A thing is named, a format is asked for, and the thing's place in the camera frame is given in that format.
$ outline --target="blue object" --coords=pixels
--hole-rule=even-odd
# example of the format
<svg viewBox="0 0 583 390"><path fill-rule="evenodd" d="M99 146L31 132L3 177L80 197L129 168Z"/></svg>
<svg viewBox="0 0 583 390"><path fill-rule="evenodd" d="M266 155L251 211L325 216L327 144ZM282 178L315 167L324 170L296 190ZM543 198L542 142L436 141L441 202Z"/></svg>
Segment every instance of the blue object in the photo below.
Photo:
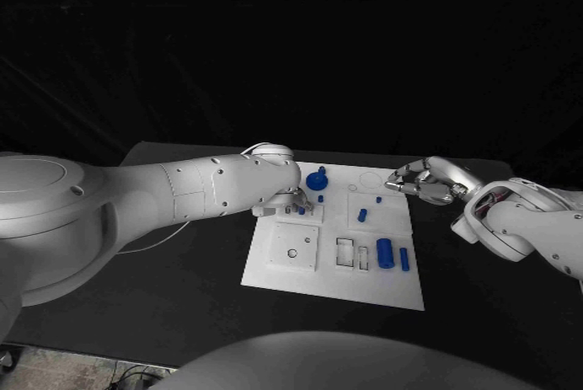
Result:
<svg viewBox="0 0 583 390"><path fill-rule="evenodd" d="M377 255L380 260L380 267L386 270L396 266L396 259L393 258L393 245L389 238L377 240Z"/></svg>
<svg viewBox="0 0 583 390"><path fill-rule="evenodd" d="M361 213L358 214L358 221L364 223L365 219L367 219L367 209L361 209Z"/></svg>
<svg viewBox="0 0 583 390"><path fill-rule="evenodd" d="M327 169L324 167L308 176L306 185L312 190L322 190L328 186Z"/></svg>
<svg viewBox="0 0 583 390"><path fill-rule="evenodd" d="M410 258L407 256L407 249L402 248L399 252L402 253L402 268L407 272L410 270Z"/></svg>

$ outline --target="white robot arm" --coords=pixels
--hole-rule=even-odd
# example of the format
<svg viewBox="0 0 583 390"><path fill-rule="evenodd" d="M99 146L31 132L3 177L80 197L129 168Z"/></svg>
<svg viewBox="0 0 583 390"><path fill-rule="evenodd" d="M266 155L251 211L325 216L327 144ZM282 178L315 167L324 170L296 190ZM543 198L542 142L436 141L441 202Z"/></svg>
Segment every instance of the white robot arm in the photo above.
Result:
<svg viewBox="0 0 583 390"><path fill-rule="evenodd" d="M412 172L420 173L416 183L397 182ZM583 206L566 191L521 178L484 185L468 168L439 157L397 169L386 186L436 205L462 199L465 213L452 230L469 243L481 241L500 257L516 262L537 250L565 274L583 280Z"/></svg>
<svg viewBox="0 0 583 390"><path fill-rule="evenodd" d="M31 306L64 296L152 230L298 204L292 150L99 168L42 156L0 158L0 338Z"/></svg>

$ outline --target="white board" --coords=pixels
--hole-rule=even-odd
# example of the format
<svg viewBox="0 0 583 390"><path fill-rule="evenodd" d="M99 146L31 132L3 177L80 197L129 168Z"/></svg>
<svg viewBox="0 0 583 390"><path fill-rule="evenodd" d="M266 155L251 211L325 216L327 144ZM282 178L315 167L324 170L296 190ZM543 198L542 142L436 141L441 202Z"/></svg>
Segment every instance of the white board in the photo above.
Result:
<svg viewBox="0 0 583 390"><path fill-rule="evenodd" d="M306 211L305 215L286 213L282 208L275 216L257 219L241 284L425 310L410 208L404 194L383 186L394 170L298 164L303 175L301 187L316 208L314 214ZM328 187L314 191L306 187L305 177L318 172L319 166L327 168ZM361 209L367 209L364 222L358 221ZM393 242L391 269L378 264L380 238ZM407 248L409 271L403 271L400 248Z"/></svg>

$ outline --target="screw hole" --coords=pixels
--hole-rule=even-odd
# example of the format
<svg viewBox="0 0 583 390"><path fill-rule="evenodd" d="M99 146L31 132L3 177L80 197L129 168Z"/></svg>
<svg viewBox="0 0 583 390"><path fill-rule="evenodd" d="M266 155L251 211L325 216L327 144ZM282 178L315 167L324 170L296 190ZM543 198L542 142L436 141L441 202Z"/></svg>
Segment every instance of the screw hole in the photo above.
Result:
<svg viewBox="0 0 583 390"><path fill-rule="evenodd" d="M86 193L84 191L83 191L83 188L80 187L80 186L73 186L71 187L71 191L78 195L78 196L83 196L83 194Z"/></svg>

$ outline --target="black table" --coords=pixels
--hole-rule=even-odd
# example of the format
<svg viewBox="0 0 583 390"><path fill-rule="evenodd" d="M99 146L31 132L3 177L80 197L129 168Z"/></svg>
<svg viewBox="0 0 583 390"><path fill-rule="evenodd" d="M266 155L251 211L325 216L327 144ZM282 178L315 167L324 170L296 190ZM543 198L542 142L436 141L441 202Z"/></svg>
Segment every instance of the black table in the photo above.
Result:
<svg viewBox="0 0 583 390"><path fill-rule="evenodd" d="M233 147L140 143L124 165L240 152ZM296 160L397 168L415 157L296 152ZM484 180L511 167L459 160ZM250 211L192 222L155 249L119 255L54 302L23 309L8 341L126 361L181 366L259 335L332 330L399 339L478 361L544 388L580 388L579 282L533 254L520 263L471 245L449 224L464 204L409 198L426 311L241 286L256 227ZM156 230L129 248L158 242Z"/></svg>

